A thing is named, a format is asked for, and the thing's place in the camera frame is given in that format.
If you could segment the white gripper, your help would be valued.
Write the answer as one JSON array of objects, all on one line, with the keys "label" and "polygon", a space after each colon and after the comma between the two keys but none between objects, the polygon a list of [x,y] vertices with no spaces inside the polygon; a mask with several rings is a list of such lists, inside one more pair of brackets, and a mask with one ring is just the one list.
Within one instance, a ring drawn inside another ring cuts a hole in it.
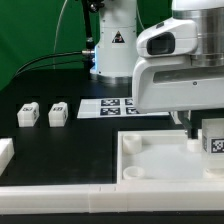
[{"label": "white gripper", "polygon": [[193,67],[188,56],[139,58],[132,98],[140,113],[178,111],[187,137],[197,139],[187,110],[224,108],[224,66]]}]

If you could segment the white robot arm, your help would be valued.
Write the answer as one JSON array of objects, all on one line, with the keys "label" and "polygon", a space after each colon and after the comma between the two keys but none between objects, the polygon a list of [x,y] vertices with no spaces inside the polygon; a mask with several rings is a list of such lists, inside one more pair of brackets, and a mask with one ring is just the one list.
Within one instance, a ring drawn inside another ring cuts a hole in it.
[{"label": "white robot arm", "polygon": [[131,83],[140,113],[224,108],[224,0],[172,0],[172,17],[136,32],[137,0],[89,0],[100,40],[83,54],[90,77]]}]

